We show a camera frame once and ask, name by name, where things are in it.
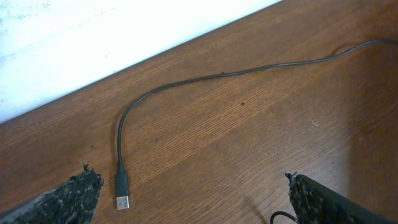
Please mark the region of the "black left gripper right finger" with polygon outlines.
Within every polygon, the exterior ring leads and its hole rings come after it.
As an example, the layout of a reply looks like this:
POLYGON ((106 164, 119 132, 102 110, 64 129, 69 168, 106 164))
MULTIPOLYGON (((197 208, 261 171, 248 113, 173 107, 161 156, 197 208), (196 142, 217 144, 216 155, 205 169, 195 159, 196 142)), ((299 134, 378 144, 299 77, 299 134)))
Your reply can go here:
POLYGON ((304 224, 395 224, 306 175, 285 173, 295 223, 304 224))

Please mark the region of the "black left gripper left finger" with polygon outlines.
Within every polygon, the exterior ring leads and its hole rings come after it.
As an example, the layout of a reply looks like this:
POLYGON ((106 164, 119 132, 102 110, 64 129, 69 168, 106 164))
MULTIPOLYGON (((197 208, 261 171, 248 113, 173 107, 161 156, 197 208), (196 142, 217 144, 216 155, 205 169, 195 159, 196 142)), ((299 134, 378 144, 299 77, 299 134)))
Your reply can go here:
POLYGON ((64 184, 1 214, 1 223, 91 223, 103 184, 85 164, 64 184))

